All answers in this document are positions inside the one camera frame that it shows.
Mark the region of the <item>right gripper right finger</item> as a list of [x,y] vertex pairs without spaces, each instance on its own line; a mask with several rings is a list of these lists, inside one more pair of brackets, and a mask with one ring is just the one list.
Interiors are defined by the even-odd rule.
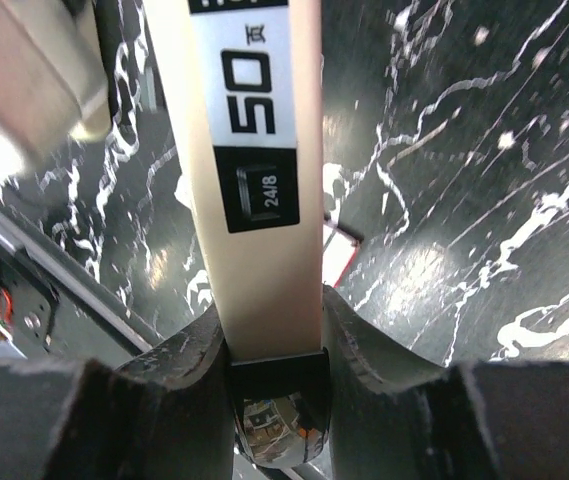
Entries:
[[338,479],[569,479],[569,362],[440,367],[323,293]]

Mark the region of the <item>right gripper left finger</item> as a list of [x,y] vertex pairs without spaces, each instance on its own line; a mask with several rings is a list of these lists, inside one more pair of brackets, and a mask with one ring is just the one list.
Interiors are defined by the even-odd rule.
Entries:
[[215,309],[120,368],[0,360],[0,479],[228,479],[234,424]]

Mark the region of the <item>grey staple magazine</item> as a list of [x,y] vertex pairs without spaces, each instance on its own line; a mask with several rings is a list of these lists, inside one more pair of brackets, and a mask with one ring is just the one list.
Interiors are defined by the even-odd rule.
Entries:
[[230,354],[238,437],[262,467],[317,457],[322,346],[321,5],[148,1],[166,108]]

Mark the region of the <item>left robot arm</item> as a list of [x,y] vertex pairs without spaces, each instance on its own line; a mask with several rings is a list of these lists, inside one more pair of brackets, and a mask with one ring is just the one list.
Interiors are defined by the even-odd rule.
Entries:
[[0,175],[39,164],[67,137],[111,129],[90,1],[0,1]]

